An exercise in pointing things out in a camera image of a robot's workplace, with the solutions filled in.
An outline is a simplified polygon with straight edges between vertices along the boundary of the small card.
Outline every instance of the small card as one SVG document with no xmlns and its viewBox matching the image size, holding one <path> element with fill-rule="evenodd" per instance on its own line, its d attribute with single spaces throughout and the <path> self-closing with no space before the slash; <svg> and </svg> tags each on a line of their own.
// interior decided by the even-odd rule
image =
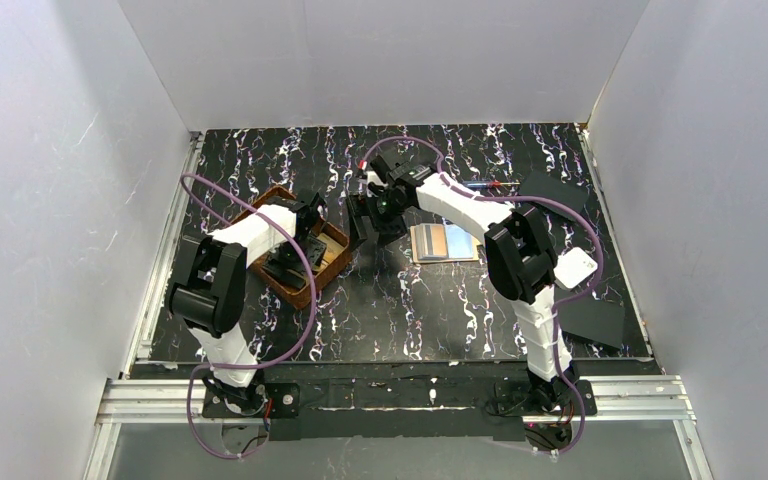
<svg viewBox="0 0 768 480">
<path fill-rule="evenodd" d="M 567 290 L 572 290 L 596 271 L 596 261 L 580 247 L 558 257 L 555 280 Z"/>
</svg>

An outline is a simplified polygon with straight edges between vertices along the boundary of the black table surface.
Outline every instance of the black table surface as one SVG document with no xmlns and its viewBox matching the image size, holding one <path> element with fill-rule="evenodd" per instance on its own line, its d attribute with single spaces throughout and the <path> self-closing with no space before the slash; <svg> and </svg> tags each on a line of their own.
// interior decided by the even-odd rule
<svg viewBox="0 0 768 480">
<path fill-rule="evenodd" d="M 594 298 L 625 308 L 624 347 L 616 350 L 575 340 L 568 344 L 577 358 L 650 356 L 572 124 L 210 130 L 205 134 L 197 173 L 247 201 L 274 184 L 290 190 L 318 189 L 328 204 L 328 221 L 348 231 L 344 203 L 348 193 L 359 191 L 354 178 L 357 161 L 377 140 L 404 134 L 438 145 L 449 157 L 452 175 L 462 181 L 518 182 L 532 171 L 542 171 L 586 189 L 589 197 L 584 216 L 595 226 L 605 253 L 604 275 Z M 406 155 L 428 154 L 423 151 L 425 147 L 400 145 Z M 240 212 L 221 195 L 199 186 L 194 191 L 225 218 Z M 409 225 L 441 222 L 427 212 L 410 211 L 406 218 Z M 593 245 L 581 227 L 551 214 L 546 220 L 559 254 L 580 246 L 592 255 Z M 183 234 L 207 233 L 219 227 L 217 220 L 189 202 Z M 293 359 L 402 362 L 525 358 L 525 342 L 516 317 L 490 284 L 483 249 L 477 262 L 420 266 L 410 257 L 409 236 L 385 248 L 371 241 L 362 245 L 349 267 L 323 291 L 316 325 Z M 241 325 L 252 351 L 261 360 L 277 357 L 297 341 L 308 310 L 295 310 L 255 275 L 248 276 L 245 296 Z M 195 338 L 163 309 L 148 360 L 195 363 L 204 357 Z"/>
</svg>

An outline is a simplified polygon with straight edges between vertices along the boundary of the white enclosure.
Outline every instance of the white enclosure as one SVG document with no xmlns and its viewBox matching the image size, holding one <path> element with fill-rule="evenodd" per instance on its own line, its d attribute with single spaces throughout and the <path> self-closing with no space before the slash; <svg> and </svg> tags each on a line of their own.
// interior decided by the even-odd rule
<svg viewBox="0 0 768 480">
<path fill-rule="evenodd" d="M 115 0 L 0 2 L 0 479 L 83 472 L 188 140 Z"/>
<path fill-rule="evenodd" d="M 768 478 L 768 2 L 653 1 L 591 122 L 655 355 L 717 478 Z"/>
<path fill-rule="evenodd" d="M 584 122 L 648 0 L 120 0 L 190 130 Z"/>
<path fill-rule="evenodd" d="M 82 473 L 188 130 L 530 121 L 590 121 L 711 467 L 768 478 L 768 2 L 736 0 L 0 1 L 0 478 Z"/>
</svg>

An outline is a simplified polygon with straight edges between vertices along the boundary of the wire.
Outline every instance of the wire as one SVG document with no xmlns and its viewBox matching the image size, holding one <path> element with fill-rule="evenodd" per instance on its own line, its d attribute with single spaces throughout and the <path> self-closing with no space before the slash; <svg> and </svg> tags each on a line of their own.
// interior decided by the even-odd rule
<svg viewBox="0 0 768 480">
<path fill-rule="evenodd" d="M 567 388 L 570 388 L 572 390 L 573 394 L 575 395 L 575 401 L 578 403 L 581 409 L 579 412 L 581 424 L 579 425 L 578 430 L 575 433 L 575 436 L 573 437 L 569 445 L 558 450 L 559 453 L 566 453 L 570 451 L 578 443 L 578 441 L 581 439 L 582 434 L 584 433 L 584 421 L 585 421 L 584 399 L 581 397 L 581 392 L 579 392 L 575 384 L 570 382 L 570 380 L 566 377 L 566 375 L 564 375 L 563 368 L 561 368 L 560 349 L 558 347 L 558 343 L 559 343 L 558 337 L 560 336 L 561 324 L 558 321 L 558 307 L 560 307 L 561 305 L 573 302 L 575 300 L 578 300 L 580 298 L 583 298 L 587 295 L 590 295 L 593 292 L 593 290 L 596 288 L 596 285 L 602 281 L 602 271 L 604 269 L 605 254 L 602 251 L 602 242 L 599 241 L 599 236 L 596 235 L 596 231 L 593 229 L 590 223 L 584 219 L 584 217 L 579 215 L 579 213 L 576 212 L 575 210 L 567 207 L 566 205 L 560 202 L 556 202 L 554 200 L 550 200 L 548 198 L 543 198 L 543 197 L 532 197 L 532 196 L 524 196 L 524 195 L 517 195 L 512 197 L 485 197 L 480 195 L 474 196 L 472 192 L 464 192 L 463 190 L 458 189 L 453 183 L 449 181 L 448 173 L 443 172 L 443 160 L 446 159 L 446 156 L 443 155 L 443 152 L 440 151 L 440 149 L 437 148 L 435 145 L 421 138 L 404 135 L 404 136 L 387 137 L 382 140 L 379 140 L 372 146 L 372 148 L 369 149 L 369 151 L 366 152 L 366 154 L 363 156 L 363 159 L 360 162 L 360 165 L 362 166 L 366 165 L 366 161 L 369 158 L 369 156 L 372 154 L 372 151 L 374 149 L 378 148 L 385 142 L 392 142 L 392 141 L 416 142 L 416 143 L 425 145 L 431 150 L 433 150 L 434 153 L 437 154 L 436 166 L 437 166 L 437 172 L 441 174 L 440 178 L 443 180 L 443 183 L 449 187 L 449 189 L 451 189 L 453 192 L 459 195 L 462 195 L 468 198 L 475 198 L 475 200 L 478 200 L 481 202 L 499 202 L 499 203 L 531 202 L 531 203 L 539 203 L 541 205 L 548 206 L 548 207 L 553 207 L 563 211 L 564 213 L 569 215 L 571 218 L 573 218 L 576 221 L 576 223 L 578 223 L 579 225 L 581 225 L 582 228 L 584 228 L 588 238 L 590 238 L 590 241 L 593 244 L 595 255 L 596 255 L 596 259 L 595 259 L 596 272 L 593 274 L 593 277 L 590 278 L 590 281 L 587 282 L 587 286 L 582 291 L 576 293 L 575 295 L 572 295 L 570 297 L 567 297 L 555 302 L 555 305 L 552 308 L 552 313 L 553 313 L 552 343 L 554 344 L 554 348 L 552 349 L 552 354 L 555 360 L 555 369 L 557 370 L 557 374 L 561 378 L 561 381 L 564 382 L 564 384 L 566 384 Z"/>
<path fill-rule="evenodd" d="M 269 404 L 266 405 L 266 413 L 263 414 L 263 428 L 269 433 L 269 413 L 272 411 L 272 399 L 269 399 Z"/>
<path fill-rule="evenodd" d="M 240 455 L 246 453 L 246 450 L 248 450 L 251 444 L 254 443 L 256 440 L 265 440 L 267 438 L 269 438 L 269 435 L 258 435 L 256 437 L 252 437 L 252 439 L 249 440 L 249 443 L 247 443 L 246 446 L 243 447 L 243 451 L 240 452 Z"/>
<path fill-rule="evenodd" d="M 573 417 L 575 417 L 575 404 L 572 402 L 572 400 L 570 400 L 570 416 L 567 418 L 567 421 L 563 423 L 563 425 L 569 425 Z"/>
<path fill-rule="evenodd" d="M 302 251 L 299 244 L 293 239 L 293 236 L 290 235 L 286 230 L 284 230 L 281 225 L 278 225 L 275 223 L 271 218 L 268 216 L 260 213 L 257 211 L 256 208 L 249 205 L 248 203 L 240 200 L 239 198 L 235 197 L 231 194 L 231 192 L 225 190 L 224 188 L 220 187 L 219 185 L 211 182 L 210 180 L 195 175 L 192 173 L 185 173 L 181 175 L 180 183 L 181 187 L 184 189 L 185 192 L 187 192 L 187 195 L 192 198 L 196 204 L 198 204 L 202 209 L 204 209 L 209 214 L 213 215 L 214 217 L 218 218 L 223 225 L 230 225 L 231 222 L 224 219 L 221 215 L 216 213 L 213 209 L 211 209 L 207 204 L 205 204 L 201 199 L 199 199 L 192 191 L 192 189 L 186 184 L 185 179 L 191 178 L 193 182 L 199 182 L 202 185 L 206 186 L 207 188 L 213 190 L 214 192 L 217 192 L 224 196 L 225 198 L 229 199 L 232 203 L 235 203 L 244 209 L 248 210 L 249 212 L 259 216 L 263 219 L 270 227 L 274 228 L 278 233 L 280 233 L 286 240 L 287 243 L 290 244 L 290 246 L 293 247 L 293 250 L 296 251 L 296 253 L 299 255 L 299 259 L 302 262 L 302 266 L 305 269 L 305 274 L 307 274 L 308 284 L 310 286 L 310 315 L 308 316 L 307 324 L 305 325 L 305 329 L 302 332 L 301 336 L 299 337 L 299 340 L 296 342 L 295 345 L 293 345 L 289 350 L 284 352 L 281 356 L 274 358 L 272 360 L 269 360 L 267 362 L 259 363 L 256 365 L 236 365 L 231 363 L 214 363 L 214 364 L 200 364 L 196 365 L 195 368 L 193 368 L 193 371 L 190 373 L 190 382 L 187 386 L 187 423 L 190 426 L 190 432 L 192 432 L 193 437 L 196 439 L 199 445 L 201 445 L 201 448 L 203 448 L 207 453 L 213 455 L 217 458 L 227 459 L 227 460 L 236 460 L 238 458 L 244 458 L 249 455 L 252 455 L 253 453 L 257 452 L 258 450 L 263 447 L 266 443 L 262 443 L 259 446 L 257 446 L 254 450 L 251 450 L 249 452 L 241 452 L 238 454 L 226 454 L 217 452 L 216 450 L 210 448 L 210 446 L 205 443 L 205 441 L 199 436 L 198 431 L 196 430 L 195 422 L 193 421 L 193 411 L 192 411 L 192 401 L 193 401 L 193 387 L 196 381 L 196 376 L 198 373 L 202 370 L 215 370 L 215 369 L 229 369 L 229 370 L 254 370 L 254 369 L 261 369 L 261 368 L 267 368 L 271 367 L 273 365 L 276 365 L 278 363 L 283 362 L 284 360 L 290 358 L 296 351 L 298 351 L 303 345 L 304 342 L 307 340 L 308 335 L 310 335 L 310 332 L 313 327 L 314 318 L 316 317 L 316 303 L 317 303 L 317 297 L 316 297 L 316 279 L 313 275 L 313 271 L 311 270 L 310 263 L 307 261 L 307 256 Z"/>
</svg>

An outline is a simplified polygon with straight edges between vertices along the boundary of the wooden tray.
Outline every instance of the wooden tray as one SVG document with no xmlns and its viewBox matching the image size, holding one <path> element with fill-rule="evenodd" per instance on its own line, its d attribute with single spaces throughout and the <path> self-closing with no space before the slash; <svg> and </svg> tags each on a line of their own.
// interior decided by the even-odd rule
<svg viewBox="0 0 768 480">
<path fill-rule="evenodd" d="M 267 190 L 263 195 L 259 196 L 252 206 L 260 208 L 266 200 L 270 197 L 279 196 L 287 198 L 289 200 L 295 200 L 296 196 L 293 195 L 286 188 L 275 185 Z M 234 219 L 232 223 L 237 223 L 240 220 L 248 217 L 250 212 L 246 210 L 240 216 Z M 322 259 L 319 270 L 314 269 L 314 280 L 316 285 L 316 292 L 319 293 L 325 288 L 326 285 L 331 283 L 332 280 L 337 278 L 337 275 L 345 269 L 352 261 L 352 252 L 349 250 L 349 237 L 342 232 L 335 225 L 325 222 L 320 219 L 319 222 L 313 227 L 312 233 L 316 235 L 316 238 L 322 242 L 325 242 L 326 250 L 325 256 Z M 267 285 L 272 287 L 273 290 L 278 292 L 278 295 L 289 302 L 291 305 L 301 310 L 310 303 L 310 287 L 308 286 L 307 278 L 305 280 L 305 286 L 300 290 L 296 290 L 293 287 L 284 285 L 278 282 L 272 275 L 266 273 L 263 270 L 263 263 L 266 262 L 266 258 L 269 253 L 262 255 L 260 258 L 252 262 L 249 266 L 249 270 L 257 274 L 262 278 Z"/>
</svg>

